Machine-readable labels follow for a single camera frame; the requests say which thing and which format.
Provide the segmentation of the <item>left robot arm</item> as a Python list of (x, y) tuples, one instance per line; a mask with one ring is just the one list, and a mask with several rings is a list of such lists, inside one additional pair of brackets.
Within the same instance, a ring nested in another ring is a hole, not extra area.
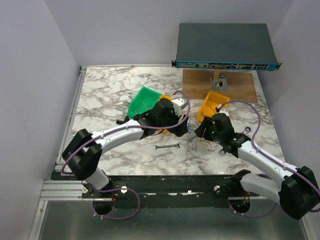
[(135, 115), (132, 119), (114, 128), (88, 132), (79, 130), (62, 152), (64, 167), (68, 167), (78, 181), (86, 181), (101, 198), (111, 191), (110, 178), (98, 167), (106, 152), (123, 144), (142, 140), (156, 131), (167, 130), (181, 137), (187, 133), (187, 114), (190, 103), (184, 98), (168, 100), (161, 98), (152, 109)]

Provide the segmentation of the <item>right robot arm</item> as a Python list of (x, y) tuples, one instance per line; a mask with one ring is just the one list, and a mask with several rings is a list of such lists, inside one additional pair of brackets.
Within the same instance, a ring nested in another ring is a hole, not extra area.
[(296, 167), (261, 149), (247, 135), (235, 132), (230, 118), (224, 113), (205, 117), (195, 134), (206, 141), (216, 142), (226, 153), (250, 163), (267, 177), (245, 172), (230, 183), (230, 191), (241, 196), (251, 192), (279, 204), (295, 220), (316, 212), (320, 190), (313, 171)]

